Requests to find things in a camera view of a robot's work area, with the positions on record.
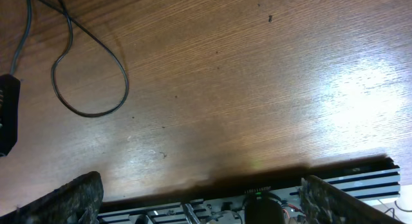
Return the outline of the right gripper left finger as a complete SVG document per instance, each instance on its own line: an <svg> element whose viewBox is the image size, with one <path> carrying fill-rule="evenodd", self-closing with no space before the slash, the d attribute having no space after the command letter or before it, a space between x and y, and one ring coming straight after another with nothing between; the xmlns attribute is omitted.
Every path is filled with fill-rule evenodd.
<svg viewBox="0 0 412 224"><path fill-rule="evenodd" d="M91 171L1 216L1 223L98 223L103 196L101 175Z"/></svg>

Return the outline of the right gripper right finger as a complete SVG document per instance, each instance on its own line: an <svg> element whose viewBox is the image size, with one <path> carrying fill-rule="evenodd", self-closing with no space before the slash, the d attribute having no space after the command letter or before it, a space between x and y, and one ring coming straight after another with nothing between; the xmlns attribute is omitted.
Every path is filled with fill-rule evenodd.
<svg viewBox="0 0 412 224"><path fill-rule="evenodd" d="M308 223L317 224L401 224L322 179L310 175L301 179L300 206Z"/></svg>

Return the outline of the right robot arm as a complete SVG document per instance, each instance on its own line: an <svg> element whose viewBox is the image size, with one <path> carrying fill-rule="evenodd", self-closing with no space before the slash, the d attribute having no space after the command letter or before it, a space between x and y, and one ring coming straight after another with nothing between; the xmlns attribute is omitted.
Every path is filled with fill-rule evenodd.
<svg viewBox="0 0 412 224"><path fill-rule="evenodd" d="M373 201L397 198L398 167L243 183L198 195L107 204L91 172L1 217L2 223L395 223Z"/></svg>

